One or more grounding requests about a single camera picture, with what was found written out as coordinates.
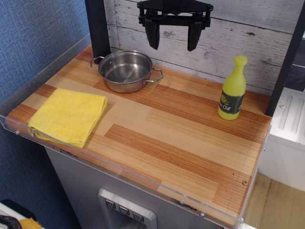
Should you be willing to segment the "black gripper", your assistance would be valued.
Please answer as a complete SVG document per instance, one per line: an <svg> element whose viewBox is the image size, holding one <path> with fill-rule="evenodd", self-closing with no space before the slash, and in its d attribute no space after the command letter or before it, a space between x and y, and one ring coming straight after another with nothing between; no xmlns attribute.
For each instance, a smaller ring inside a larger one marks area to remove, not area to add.
<svg viewBox="0 0 305 229"><path fill-rule="evenodd" d="M201 36L202 27L210 27L211 4L198 0L146 0L137 3L139 23L145 26L149 45L157 50L160 25L188 26L188 51L193 51Z"/></svg>

